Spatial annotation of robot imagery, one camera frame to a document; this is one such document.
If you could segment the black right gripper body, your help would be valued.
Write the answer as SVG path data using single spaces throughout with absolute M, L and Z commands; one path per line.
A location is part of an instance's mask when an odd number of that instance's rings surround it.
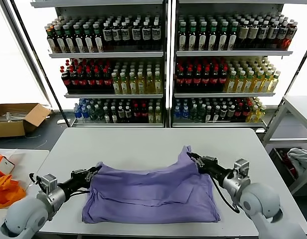
M 218 183 L 223 183 L 226 176 L 232 172 L 232 169 L 226 169 L 220 166 L 216 158 L 203 156 L 201 161 L 202 167 L 198 168 L 198 172 L 200 174 L 208 174 L 217 180 Z

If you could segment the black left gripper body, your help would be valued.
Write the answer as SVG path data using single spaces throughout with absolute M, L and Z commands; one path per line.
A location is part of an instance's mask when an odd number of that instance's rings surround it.
M 72 171 L 70 179 L 66 182 L 58 183 L 57 186 L 63 190 L 65 197 L 70 197 L 81 188 L 89 189 L 90 179 L 86 179 L 88 174 L 89 172 L 86 169 Z

